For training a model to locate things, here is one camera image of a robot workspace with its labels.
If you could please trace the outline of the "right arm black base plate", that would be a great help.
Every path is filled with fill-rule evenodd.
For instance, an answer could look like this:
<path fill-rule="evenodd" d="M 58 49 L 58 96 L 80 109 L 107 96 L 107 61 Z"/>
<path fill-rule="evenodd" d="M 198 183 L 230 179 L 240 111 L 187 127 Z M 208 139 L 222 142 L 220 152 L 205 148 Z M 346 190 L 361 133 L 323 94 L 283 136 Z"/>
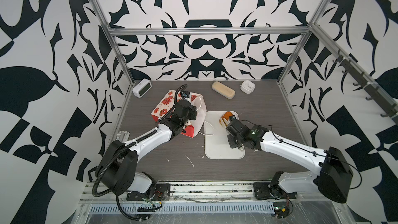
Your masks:
<path fill-rule="evenodd" d="M 272 183 L 253 183 L 254 195 L 257 200 L 296 199 L 297 192 L 287 193 Z"/>

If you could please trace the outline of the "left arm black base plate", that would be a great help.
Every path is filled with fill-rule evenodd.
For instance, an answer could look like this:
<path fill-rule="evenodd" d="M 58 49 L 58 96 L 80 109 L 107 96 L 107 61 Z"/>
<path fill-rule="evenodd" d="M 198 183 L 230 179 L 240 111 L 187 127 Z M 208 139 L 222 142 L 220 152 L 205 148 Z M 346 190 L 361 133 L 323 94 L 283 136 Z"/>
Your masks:
<path fill-rule="evenodd" d="M 127 194 L 127 201 L 142 201 L 144 199 L 162 201 L 170 196 L 171 185 L 168 183 L 152 184 L 145 193 L 132 191 Z"/>

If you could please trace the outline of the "white red paper bag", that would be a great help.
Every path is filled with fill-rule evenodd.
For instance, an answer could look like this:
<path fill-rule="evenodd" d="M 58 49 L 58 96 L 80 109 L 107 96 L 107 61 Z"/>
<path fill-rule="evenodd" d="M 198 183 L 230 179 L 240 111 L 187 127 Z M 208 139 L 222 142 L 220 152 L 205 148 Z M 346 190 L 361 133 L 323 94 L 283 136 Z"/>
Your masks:
<path fill-rule="evenodd" d="M 184 97 L 169 90 L 151 112 L 154 121 L 170 121 L 181 127 L 181 134 L 193 138 L 200 132 L 207 113 L 204 97 L 198 93 L 186 93 Z"/>

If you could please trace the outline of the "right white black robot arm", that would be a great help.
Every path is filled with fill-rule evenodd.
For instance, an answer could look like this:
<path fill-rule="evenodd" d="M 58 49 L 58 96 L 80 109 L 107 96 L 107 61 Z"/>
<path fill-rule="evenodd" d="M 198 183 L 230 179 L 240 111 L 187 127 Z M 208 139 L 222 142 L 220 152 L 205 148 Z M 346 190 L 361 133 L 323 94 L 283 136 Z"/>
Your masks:
<path fill-rule="evenodd" d="M 312 192 L 337 203 L 347 202 L 352 189 L 353 166 L 339 149 L 306 146 L 279 136 L 271 125 L 248 127 L 244 120 L 230 114 L 222 116 L 219 122 L 226 129 L 231 148 L 272 153 L 306 169 L 299 173 L 278 171 L 269 183 L 255 183 L 256 199 L 289 199 L 301 192 Z"/>

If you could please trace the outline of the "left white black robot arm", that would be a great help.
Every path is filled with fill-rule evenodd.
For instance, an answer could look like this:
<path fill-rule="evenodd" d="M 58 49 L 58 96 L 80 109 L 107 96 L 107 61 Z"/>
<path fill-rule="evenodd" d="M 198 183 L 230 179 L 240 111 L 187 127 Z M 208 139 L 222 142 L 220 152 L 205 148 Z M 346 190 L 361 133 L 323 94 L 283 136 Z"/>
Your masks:
<path fill-rule="evenodd" d="M 169 142 L 180 134 L 189 120 L 196 120 L 197 108 L 188 100 L 174 105 L 169 117 L 161 119 L 157 126 L 142 136 L 122 143 L 113 141 L 103 155 L 96 171 L 92 188 L 94 197 L 108 193 L 119 196 L 130 188 L 141 158 L 158 146 Z"/>

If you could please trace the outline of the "brown fake croissant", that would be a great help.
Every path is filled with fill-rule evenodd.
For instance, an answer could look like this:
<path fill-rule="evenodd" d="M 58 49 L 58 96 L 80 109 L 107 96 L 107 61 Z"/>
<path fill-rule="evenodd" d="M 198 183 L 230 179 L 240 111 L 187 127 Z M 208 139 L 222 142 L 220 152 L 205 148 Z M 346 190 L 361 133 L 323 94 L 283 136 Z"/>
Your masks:
<path fill-rule="evenodd" d="M 230 124 L 230 122 L 231 122 L 230 118 L 232 116 L 234 117 L 234 114 L 232 112 L 230 112 L 230 111 L 224 113 L 219 119 L 220 125 L 222 127 L 226 128 Z"/>

